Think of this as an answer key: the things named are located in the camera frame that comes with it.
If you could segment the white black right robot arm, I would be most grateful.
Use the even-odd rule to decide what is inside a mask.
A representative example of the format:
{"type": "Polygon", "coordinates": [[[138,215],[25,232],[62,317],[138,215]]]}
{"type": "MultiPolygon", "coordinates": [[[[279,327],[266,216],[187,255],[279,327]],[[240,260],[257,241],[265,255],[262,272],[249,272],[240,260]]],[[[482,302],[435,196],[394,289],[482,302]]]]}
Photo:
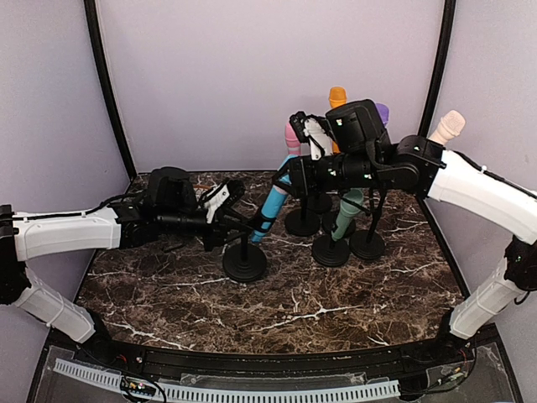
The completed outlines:
{"type": "Polygon", "coordinates": [[[498,267],[453,309],[446,332],[429,344],[434,363],[448,363],[459,353],[461,340],[473,337],[517,296],[536,289],[536,194],[448,150],[447,137],[459,133],[461,123],[439,127],[429,138],[410,135],[393,144],[370,99],[333,108],[324,118],[296,113],[289,121],[301,137],[310,133],[306,123],[312,121],[340,150],[283,163],[273,183],[291,196],[354,187],[407,191],[461,207],[513,235],[498,267]]]}

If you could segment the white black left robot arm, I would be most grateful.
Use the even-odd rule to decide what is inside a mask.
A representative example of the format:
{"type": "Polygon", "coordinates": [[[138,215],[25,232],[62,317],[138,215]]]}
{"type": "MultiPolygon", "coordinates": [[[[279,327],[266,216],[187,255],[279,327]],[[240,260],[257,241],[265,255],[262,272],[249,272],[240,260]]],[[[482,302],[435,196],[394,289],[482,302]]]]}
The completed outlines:
{"type": "Polygon", "coordinates": [[[210,251],[250,232],[233,206],[245,193],[240,180],[224,179],[196,193],[190,173],[175,167],[153,170],[142,191],[112,196],[90,210],[15,212],[1,207],[1,303],[16,306],[71,340],[101,366],[118,359],[118,348],[102,319],[68,301],[28,266],[49,254],[86,249],[130,249],[165,233],[199,236],[210,251]]]}

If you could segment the blue microphone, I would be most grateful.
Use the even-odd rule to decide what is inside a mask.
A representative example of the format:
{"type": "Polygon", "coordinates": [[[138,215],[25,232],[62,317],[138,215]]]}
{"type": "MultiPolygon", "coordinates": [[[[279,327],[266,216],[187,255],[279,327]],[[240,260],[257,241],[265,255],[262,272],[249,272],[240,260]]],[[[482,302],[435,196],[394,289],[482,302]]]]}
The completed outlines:
{"type": "Polygon", "coordinates": [[[264,204],[256,211],[254,217],[250,220],[253,232],[250,235],[250,241],[258,244],[270,232],[272,226],[286,203],[288,192],[281,187],[272,185],[264,204]]]}

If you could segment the black stand of blue microphone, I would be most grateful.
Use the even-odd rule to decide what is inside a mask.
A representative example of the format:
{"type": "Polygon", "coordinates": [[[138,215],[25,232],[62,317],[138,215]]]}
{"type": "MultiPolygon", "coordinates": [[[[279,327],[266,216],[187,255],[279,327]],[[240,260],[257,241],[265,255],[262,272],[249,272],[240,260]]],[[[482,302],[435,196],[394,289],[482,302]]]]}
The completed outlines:
{"type": "Polygon", "coordinates": [[[249,241],[250,234],[237,233],[228,243],[222,259],[225,274],[239,283],[250,283],[261,279],[268,267],[263,250],[249,241]]]}

